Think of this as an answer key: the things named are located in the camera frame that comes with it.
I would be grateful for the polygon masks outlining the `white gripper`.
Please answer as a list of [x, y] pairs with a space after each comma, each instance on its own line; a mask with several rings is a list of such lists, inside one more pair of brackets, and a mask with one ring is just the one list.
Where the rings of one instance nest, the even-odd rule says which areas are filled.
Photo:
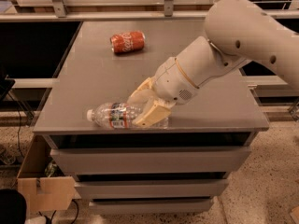
[[141, 105], [142, 112], [133, 120], [136, 127], [151, 127], [171, 114], [168, 102], [187, 104], [199, 87], [186, 75], [175, 57], [160, 65], [154, 77], [145, 79], [129, 96], [127, 103]]

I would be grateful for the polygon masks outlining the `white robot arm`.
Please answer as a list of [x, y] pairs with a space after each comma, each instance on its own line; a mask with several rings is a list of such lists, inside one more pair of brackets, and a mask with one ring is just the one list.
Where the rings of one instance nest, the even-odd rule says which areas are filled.
[[135, 126], [147, 128], [169, 117], [173, 106], [188, 103], [209, 81], [245, 60], [299, 89], [299, 36], [249, 0], [220, 0], [206, 14], [204, 29], [204, 36], [168, 58], [128, 98], [144, 106]]

